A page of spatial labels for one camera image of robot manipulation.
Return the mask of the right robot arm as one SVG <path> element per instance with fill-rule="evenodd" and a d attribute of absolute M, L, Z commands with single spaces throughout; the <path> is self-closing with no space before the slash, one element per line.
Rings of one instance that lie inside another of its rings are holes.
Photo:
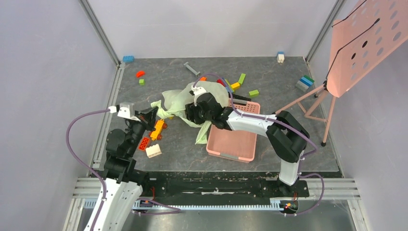
<path fill-rule="evenodd" d="M 209 121 L 218 129 L 246 131 L 267 137 L 280 158 L 278 191 L 291 196 L 297 191 L 300 159 L 311 142 L 309 133 L 287 111 L 279 114 L 261 115 L 236 109 L 233 105 L 221 106 L 209 92 L 194 93 L 193 102 L 187 104 L 186 117 L 189 121 L 202 124 Z"/>

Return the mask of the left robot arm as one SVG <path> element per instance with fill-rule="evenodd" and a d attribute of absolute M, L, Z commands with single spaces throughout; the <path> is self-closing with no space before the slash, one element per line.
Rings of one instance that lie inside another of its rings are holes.
<path fill-rule="evenodd" d="M 153 131 L 158 107 L 141 111 L 121 103 L 106 109 L 125 120 L 125 130 L 111 130 L 106 137 L 106 161 L 100 174 L 101 189 L 87 231 L 120 231 L 136 199 L 151 191 L 148 174 L 135 170 L 133 155 L 146 131 Z"/>

